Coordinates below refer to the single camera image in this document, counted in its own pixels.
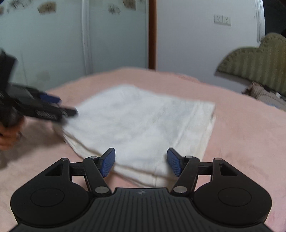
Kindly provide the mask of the person's left hand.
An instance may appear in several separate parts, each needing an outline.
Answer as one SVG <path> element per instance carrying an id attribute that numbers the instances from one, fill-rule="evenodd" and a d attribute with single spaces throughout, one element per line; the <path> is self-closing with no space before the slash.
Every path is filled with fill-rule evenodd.
<path id="1" fill-rule="evenodd" d="M 8 150 L 13 147 L 20 138 L 20 131 L 25 122 L 25 118 L 21 117 L 12 127 L 4 127 L 1 123 L 1 151 Z"/>

